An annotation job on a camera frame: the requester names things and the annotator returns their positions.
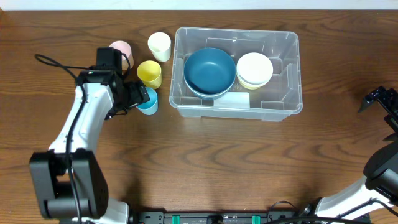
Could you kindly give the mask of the light blue plastic cup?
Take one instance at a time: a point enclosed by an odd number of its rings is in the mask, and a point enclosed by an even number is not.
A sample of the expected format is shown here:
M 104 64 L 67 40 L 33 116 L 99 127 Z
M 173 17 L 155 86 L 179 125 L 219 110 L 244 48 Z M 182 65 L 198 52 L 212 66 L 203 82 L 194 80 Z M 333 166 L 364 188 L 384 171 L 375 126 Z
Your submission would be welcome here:
M 149 101 L 137 106 L 137 109 L 144 113 L 145 115 L 153 115 L 157 112 L 159 107 L 157 92 L 149 87 L 146 87 L 147 95 L 149 96 Z

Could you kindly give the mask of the yellow cup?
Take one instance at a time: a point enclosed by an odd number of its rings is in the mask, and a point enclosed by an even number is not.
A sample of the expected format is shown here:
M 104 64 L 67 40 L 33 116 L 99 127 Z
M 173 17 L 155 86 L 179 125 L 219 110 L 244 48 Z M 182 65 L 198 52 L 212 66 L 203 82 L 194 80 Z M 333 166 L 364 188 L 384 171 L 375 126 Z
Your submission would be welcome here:
M 137 68 L 137 76 L 146 87 L 154 90 L 162 84 L 162 68 L 153 60 L 142 62 Z

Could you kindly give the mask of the pink plastic cup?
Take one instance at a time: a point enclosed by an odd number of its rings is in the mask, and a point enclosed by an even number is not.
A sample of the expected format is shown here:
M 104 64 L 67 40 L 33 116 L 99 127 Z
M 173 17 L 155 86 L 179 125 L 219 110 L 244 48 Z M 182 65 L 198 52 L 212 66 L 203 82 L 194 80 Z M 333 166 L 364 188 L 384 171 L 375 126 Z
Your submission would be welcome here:
M 125 56 L 122 56 L 121 62 L 122 62 L 122 70 L 126 71 L 128 68 L 132 68 L 134 65 L 134 59 L 132 55 L 132 49 L 131 46 L 122 40 L 117 40 L 109 45 L 110 47 L 113 47 L 115 49 L 118 49 L 121 51 L 122 54 L 125 54 L 129 60 L 129 63 L 127 62 Z

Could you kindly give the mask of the cream plastic cup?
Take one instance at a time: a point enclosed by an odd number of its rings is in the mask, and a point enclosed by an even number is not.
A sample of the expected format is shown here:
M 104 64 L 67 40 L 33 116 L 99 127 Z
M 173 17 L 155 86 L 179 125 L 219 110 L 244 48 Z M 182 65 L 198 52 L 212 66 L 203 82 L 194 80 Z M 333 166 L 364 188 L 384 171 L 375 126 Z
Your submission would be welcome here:
M 171 57 L 171 39 L 164 32 L 153 33 L 148 41 L 148 47 L 155 59 L 159 62 L 166 62 Z

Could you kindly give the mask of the white small bowl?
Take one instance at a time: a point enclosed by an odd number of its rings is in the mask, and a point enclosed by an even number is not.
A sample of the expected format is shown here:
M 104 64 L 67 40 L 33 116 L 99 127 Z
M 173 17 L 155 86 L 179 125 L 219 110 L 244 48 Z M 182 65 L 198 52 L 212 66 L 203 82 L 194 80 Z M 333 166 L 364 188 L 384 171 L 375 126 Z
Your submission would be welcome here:
M 257 52 L 243 55 L 238 60 L 236 69 L 238 74 L 252 84 L 260 84 L 271 79 L 274 71 L 271 60 Z

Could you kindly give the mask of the yellow small bowl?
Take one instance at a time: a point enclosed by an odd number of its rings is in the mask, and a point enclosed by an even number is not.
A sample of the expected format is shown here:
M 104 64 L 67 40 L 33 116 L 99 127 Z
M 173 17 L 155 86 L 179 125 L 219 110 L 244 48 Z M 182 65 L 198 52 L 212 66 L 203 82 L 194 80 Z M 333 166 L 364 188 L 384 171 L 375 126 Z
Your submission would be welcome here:
M 244 88 L 246 88 L 246 89 L 249 89 L 249 90 L 257 90 L 257 89 L 259 89 L 259 88 L 261 88 L 261 87 L 250 87 L 250 86 L 244 86 L 244 85 L 242 85 Z

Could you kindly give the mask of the grey small bowl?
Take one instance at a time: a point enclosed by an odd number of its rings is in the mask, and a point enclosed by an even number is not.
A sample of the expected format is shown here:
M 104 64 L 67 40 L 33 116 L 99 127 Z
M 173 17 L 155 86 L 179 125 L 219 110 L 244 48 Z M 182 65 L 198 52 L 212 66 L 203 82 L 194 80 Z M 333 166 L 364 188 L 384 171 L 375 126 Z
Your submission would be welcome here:
M 260 84 L 252 84 L 252 83 L 249 83 L 249 82 L 247 82 L 240 74 L 237 74 L 237 78 L 238 78 L 238 80 L 239 80 L 239 82 L 242 84 L 242 85 L 244 85 L 244 86 L 250 86 L 250 87 L 261 87 L 261 86 L 264 86 L 264 85 L 266 85 L 267 83 L 269 83 L 270 82 L 270 80 L 271 79 L 268 79 L 268 80 L 266 80 L 266 81 L 264 81 L 264 82 L 262 82 L 262 83 L 260 83 Z

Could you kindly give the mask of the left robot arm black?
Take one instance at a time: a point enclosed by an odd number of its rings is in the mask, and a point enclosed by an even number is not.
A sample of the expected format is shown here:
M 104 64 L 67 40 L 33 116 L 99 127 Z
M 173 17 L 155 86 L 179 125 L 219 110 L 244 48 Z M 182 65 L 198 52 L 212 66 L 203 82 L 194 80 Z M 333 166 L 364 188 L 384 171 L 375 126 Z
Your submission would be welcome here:
M 141 81 L 126 82 L 126 54 L 100 47 L 96 63 L 74 76 L 75 99 L 67 120 L 47 152 L 29 161 L 41 215 L 60 223 L 131 223 L 129 205 L 109 196 L 95 158 L 103 123 L 126 115 L 150 96 Z

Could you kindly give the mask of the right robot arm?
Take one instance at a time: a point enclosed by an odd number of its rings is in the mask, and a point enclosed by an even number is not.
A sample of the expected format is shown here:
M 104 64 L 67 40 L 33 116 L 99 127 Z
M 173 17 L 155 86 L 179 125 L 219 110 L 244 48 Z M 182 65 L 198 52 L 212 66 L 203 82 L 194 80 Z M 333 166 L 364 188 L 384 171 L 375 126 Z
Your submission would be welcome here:
M 393 130 L 384 139 L 389 144 L 370 157 L 362 178 L 337 194 L 307 205 L 301 215 L 354 220 L 380 208 L 388 208 L 397 215 L 392 209 L 397 206 L 397 92 L 380 86 L 363 98 L 358 111 L 375 102 L 385 109 L 384 121 Z

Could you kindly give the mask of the clear plastic storage container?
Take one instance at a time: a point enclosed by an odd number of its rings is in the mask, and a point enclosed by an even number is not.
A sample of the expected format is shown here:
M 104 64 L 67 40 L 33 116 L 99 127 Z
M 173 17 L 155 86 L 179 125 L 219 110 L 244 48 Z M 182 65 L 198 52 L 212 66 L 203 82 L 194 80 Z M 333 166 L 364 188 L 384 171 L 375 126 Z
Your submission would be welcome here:
M 237 62 L 257 52 L 268 57 L 274 72 L 257 90 L 235 81 L 218 99 L 201 99 L 183 78 L 186 60 L 205 47 L 221 49 Z M 219 117 L 282 121 L 303 109 L 299 37 L 291 31 L 181 27 L 175 33 L 170 104 L 184 117 Z

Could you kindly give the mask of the white label on container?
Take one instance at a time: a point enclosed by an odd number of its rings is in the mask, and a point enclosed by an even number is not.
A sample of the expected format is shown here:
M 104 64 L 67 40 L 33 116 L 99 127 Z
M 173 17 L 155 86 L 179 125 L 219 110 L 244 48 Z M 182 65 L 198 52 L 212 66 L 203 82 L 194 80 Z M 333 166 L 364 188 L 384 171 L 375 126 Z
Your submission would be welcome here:
M 221 98 L 213 101 L 214 107 L 248 109 L 250 108 L 250 94 L 248 92 L 227 92 Z

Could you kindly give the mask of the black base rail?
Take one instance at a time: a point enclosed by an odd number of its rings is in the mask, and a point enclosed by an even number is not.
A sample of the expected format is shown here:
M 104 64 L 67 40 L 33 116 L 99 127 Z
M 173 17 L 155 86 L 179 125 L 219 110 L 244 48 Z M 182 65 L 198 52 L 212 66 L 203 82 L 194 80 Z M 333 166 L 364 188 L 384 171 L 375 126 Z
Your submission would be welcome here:
M 133 213 L 128 223 L 132 224 L 256 224 L 267 223 L 281 218 L 297 217 L 293 208 L 277 208 L 269 212 L 166 212 L 152 210 Z

